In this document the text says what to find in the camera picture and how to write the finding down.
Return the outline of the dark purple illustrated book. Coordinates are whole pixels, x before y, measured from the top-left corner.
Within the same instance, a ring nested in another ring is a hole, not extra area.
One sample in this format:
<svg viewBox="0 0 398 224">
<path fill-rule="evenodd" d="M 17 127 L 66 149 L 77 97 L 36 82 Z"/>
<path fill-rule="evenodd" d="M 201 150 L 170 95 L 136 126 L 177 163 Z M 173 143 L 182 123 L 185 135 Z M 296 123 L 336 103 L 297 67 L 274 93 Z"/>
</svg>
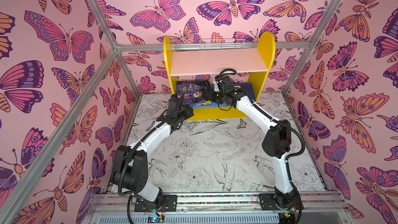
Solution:
<svg viewBox="0 0 398 224">
<path fill-rule="evenodd" d="M 176 84 L 176 91 L 184 92 L 184 102 L 190 106 L 204 104 L 207 101 L 203 98 L 205 91 L 211 87 L 209 81 L 202 82 L 180 82 Z"/>
</svg>

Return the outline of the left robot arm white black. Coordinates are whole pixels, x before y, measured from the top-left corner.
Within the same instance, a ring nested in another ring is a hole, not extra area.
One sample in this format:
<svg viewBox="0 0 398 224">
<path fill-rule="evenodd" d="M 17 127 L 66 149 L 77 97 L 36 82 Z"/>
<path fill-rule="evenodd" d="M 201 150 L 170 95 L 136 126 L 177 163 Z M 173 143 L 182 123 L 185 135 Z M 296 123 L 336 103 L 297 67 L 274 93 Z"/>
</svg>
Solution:
<svg viewBox="0 0 398 224">
<path fill-rule="evenodd" d="M 191 117 L 193 108 L 184 102 L 184 92 L 178 91 L 170 97 L 168 109 L 156 119 L 152 129 L 136 142 L 119 146 L 110 174 L 118 196 L 135 197 L 151 208 L 160 208 L 163 191 L 149 179 L 148 157 Z"/>
</svg>

